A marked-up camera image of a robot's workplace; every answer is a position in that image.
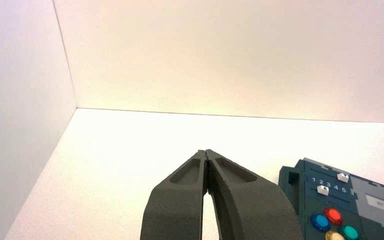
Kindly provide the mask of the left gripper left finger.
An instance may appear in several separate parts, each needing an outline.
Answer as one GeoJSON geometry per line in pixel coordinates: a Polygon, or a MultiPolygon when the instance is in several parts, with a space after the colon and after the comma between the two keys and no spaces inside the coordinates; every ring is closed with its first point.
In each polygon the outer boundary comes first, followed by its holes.
{"type": "Polygon", "coordinates": [[[142,240],[200,240],[208,191],[205,150],[198,150],[153,188],[141,224],[142,240]]]}

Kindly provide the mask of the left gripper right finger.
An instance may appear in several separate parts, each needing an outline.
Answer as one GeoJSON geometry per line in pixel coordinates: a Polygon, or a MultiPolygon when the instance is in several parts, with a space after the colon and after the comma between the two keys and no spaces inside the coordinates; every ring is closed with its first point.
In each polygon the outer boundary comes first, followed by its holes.
{"type": "Polygon", "coordinates": [[[206,157],[219,239],[303,239],[294,207],[278,185],[211,149],[206,157]]]}

